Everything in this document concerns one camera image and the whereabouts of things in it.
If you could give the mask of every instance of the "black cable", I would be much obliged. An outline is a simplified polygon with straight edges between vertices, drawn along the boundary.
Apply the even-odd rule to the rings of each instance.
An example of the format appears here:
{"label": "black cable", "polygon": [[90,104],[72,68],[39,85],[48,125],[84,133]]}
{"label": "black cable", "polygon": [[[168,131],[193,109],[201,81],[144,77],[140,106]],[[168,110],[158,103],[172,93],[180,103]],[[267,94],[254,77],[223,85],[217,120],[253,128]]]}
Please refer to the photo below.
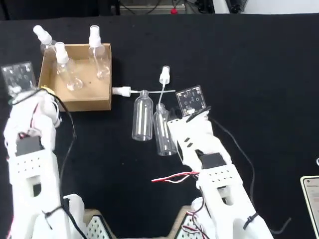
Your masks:
{"label": "black cable", "polygon": [[190,1],[187,1],[186,0],[186,3],[189,5],[190,9],[195,13],[197,14],[197,12],[194,10],[194,8],[192,7],[192,3]]}
{"label": "black cable", "polygon": [[35,90],[34,92],[32,92],[30,95],[26,96],[25,98],[23,98],[23,99],[21,99],[21,100],[19,100],[17,102],[14,102],[14,99],[11,99],[11,100],[9,100],[9,105],[15,106],[15,105],[17,105],[17,104],[19,104],[19,103],[31,98],[32,96],[36,95],[40,91],[47,91],[47,90],[44,89],[44,88],[39,88],[39,89]]}
{"label": "black cable", "polygon": [[[235,137],[231,134],[231,132],[229,132],[224,126],[222,126],[218,121],[212,119],[214,121],[214,123],[216,125],[218,125],[218,127],[220,127],[225,133],[227,133],[231,138],[232,140],[234,141],[235,145],[237,146],[237,148],[239,149],[239,151],[243,154],[243,156],[246,158],[246,160],[248,161],[248,163],[250,164],[251,166],[251,169],[252,169],[252,180],[251,180],[251,184],[250,184],[250,190],[249,190],[249,193],[250,193],[250,201],[253,205],[253,207],[255,207],[255,204],[254,204],[254,185],[255,185],[255,167],[252,163],[252,161],[250,160],[250,158],[247,156],[247,154],[243,151],[243,149],[239,146],[237,140],[235,139]],[[288,226],[288,224],[290,223],[292,219],[291,218],[288,218],[286,220],[286,222],[283,224],[283,226],[281,227],[280,230],[276,231],[276,230],[272,230],[272,229],[269,229],[269,231],[272,233],[272,234],[275,234],[275,235],[279,235],[281,233],[284,232],[284,230],[286,229],[286,227]]]}
{"label": "black cable", "polygon": [[[155,5],[151,10],[149,10],[147,13],[145,13],[145,15],[150,14],[152,11],[154,11],[154,10],[159,6],[160,2],[161,2],[161,0],[159,0],[159,1],[156,3],[156,5]],[[120,5],[122,5],[122,6],[123,6],[126,10],[128,10],[130,13],[136,15],[136,13],[135,13],[132,9],[130,9],[129,7],[125,6],[123,3],[120,2]]]}
{"label": "black cable", "polygon": [[161,0],[159,0],[159,1],[156,3],[156,5],[155,5],[151,10],[149,10],[149,11],[146,13],[146,15],[147,15],[147,14],[150,14],[152,11],[154,11],[154,10],[159,6],[160,2],[161,2]]}
{"label": "black cable", "polygon": [[186,2],[187,2],[187,0],[184,0],[185,14],[187,14]]}
{"label": "black cable", "polygon": [[255,187],[255,167],[252,163],[252,161],[250,160],[250,158],[247,156],[247,154],[243,151],[243,149],[239,146],[237,140],[235,139],[235,137],[231,134],[231,132],[229,132],[224,126],[222,126],[218,121],[212,119],[214,121],[214,123],[216,125],[218,125],[218,127],[220,127],[225,133],[227,133],[232,140],[234,141],[235,145],[237,146],[237,148],[239,149],[239,151],[243,154],[243,156],[246,158],[246,160],[248,161],[248,163],[251,166],[251,171],[252,171],[252,179],[251,179],[251,184],[250,184],[250,189],[249,189],[249,196],[250,196],[250,201],[253,205],[253,207],[255,207],[255,203],[254,203],[254,187]]}
{"label": "black cable", "polygon": [[119,3],[120,3],[120,5],[122,5],[126,10],[128,10],[131,14],[133,14],[133,15],[136,14],[132,9],[130,9],[130,8],[128,8],[127,6],[125,6],[121,1],[119,1]]}
{"label": "black cable", "polygon": [[87,239],[87,237],[85,236],[85,234],[81,231],[81,229],[79,228],[79,226],[76,224],[76,221],[74,219],[74,217],[72,216],[72,214],[70,213],[70,211],[68,209],[66,209],[65,207],[62,207],[63,211],[66,213],[66,215],[68,215],[68,217],[70,218],[73,226],[75,227],[75,229],[78,231],[78,233],[83,237],[83,239]]}
{"label": "black cable", "polygon": [[76,135],[76,132],[75,132],[75,125],[74,125],[74,121],[73,121],[73,118],[72,118],[72,115],[70,113],[70,111],[67,109],[67,107],[65,106],[64,102],[59,98],[57,97],[56,95],[48,92],[49,95],[53,96],[56,100],[59,101],[59,103],[61,104],[61,106],[64,108],[66,114],[69,116],[70,118],[70,121],[71,121],[71,124],[72,124],[72,140],[71,140],[71,143],[70,143],[70,146],[69,146],[69,149],[68,151],[66,152],[65,156],[64,156],[64,160],[63,160],[63,163],[62,163],[62,166],[61,166],[61,172],[60,172],[60,196],[61,196],[61,203],[62,203],[62,180],[63,180],[63,173],[64,173],[64,168],[65,168],[65,165],[66,165],[66,162],[67,160],[69,159],[69,155],[70,155],[70,152],[71,152],[71,149],[73,147],[73,144],[77,138],[77,135]]}

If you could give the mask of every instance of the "bottle neck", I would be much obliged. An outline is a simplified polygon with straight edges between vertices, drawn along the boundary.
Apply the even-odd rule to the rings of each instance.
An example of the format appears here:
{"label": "bottle neck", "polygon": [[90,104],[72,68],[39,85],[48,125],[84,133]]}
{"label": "bottle neck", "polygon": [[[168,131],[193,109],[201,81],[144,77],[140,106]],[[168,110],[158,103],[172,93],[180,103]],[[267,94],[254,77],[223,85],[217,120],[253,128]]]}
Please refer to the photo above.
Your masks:
{"label": "bottle neck", "polygon": [[140,93],[140,97],[143,97],[143,98],[149,97],[149,92],[146,90],[142,90]]}
{"label": "bottle neck", "polygon": [[157,104],[156,105],[156,110],[157,111],[164,111],[165,110],[165,105],[163,103]]}

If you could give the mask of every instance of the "black zip tie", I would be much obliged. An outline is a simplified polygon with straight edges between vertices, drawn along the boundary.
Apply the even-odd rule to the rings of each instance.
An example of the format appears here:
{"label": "black zip tie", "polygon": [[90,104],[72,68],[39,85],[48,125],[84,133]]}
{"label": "black zip tie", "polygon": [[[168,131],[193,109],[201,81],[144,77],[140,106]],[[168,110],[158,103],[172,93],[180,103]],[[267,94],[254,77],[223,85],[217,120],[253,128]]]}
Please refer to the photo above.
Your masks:
{"label": "black zip tie", "polygon": [[44,211],[42,211],[43,214],[44,214],[44,218],[45,218],[45,220],[46,220],[46,223],[48,224],[48,226],[50,227],[51,230],[52,230],[52,226],[50,225],[50,223],[49,223],[49,221],[48,221],[48,217],[51,217],[53,213],[55,213],[56,211],[58,211],[58,210],[61,209],[61,208],[62,208],[62,206],[59,206],[59,207],[53,209],[51,212],[47,212],[47,213],[45,213]]}
{"label": "black zip tie", "polygon": [[248,227],[248,225],[258,216],[258,213],[255,213],[254,215],[252,216],[249,216],[247,218],[247,222],[245,222],[245,225],[243,227],[244,230],[246,230],[246,228]]}

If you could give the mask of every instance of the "white spray cap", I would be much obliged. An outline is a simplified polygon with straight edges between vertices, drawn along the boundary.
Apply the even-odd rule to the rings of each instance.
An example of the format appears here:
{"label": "white spray cap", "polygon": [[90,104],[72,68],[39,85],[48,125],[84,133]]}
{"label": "white spray cap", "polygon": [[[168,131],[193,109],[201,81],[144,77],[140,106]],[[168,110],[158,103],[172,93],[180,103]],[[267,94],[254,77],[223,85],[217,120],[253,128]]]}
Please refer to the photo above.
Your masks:
{"label": "white spray cap", "polygon": [[59,64],[65,64],[69,61],[69,56],[68,53],[65,50],[65,45],[63,42],[57,42],[55,44],[55,49],[56,49],[56,61]]}
{"label": "white spray cap", "polygon": [[163,66],[161,70],[161,74],[159,76],[159,82],[163,85],[167,85],[169,83],[170,75],[169,75],[169,66]]}
{"label": "white spray cap", "polygon": [[123,87],[112,87],[112,95],[120,95],[125,97],[131,96],[131,87],[123,86]]}
{"label": "white spray cap", "polygon": [[98,47],[101,45],[100,28],[97,25],[90,27],[90,47]]}
{"label": "white spray cap", "polygon": [[33,32],[38,36],[39,40],[47,45],[47,44],[50,44],[52,42],[52,37],[51,35],[45,31],[42,26],[40,25],[37,25],[33,28]]}

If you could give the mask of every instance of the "electronic device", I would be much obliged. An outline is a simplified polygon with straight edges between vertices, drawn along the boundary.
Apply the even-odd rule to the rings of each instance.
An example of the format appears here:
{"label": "electronic device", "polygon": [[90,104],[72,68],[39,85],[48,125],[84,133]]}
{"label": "electronic device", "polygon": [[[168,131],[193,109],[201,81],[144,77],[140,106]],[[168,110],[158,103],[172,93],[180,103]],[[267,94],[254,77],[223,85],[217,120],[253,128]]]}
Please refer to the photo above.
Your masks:
{"label": "electronic device", "polygon": [[304,176],[300,182],[316,238],[319,239],[319,176]]}

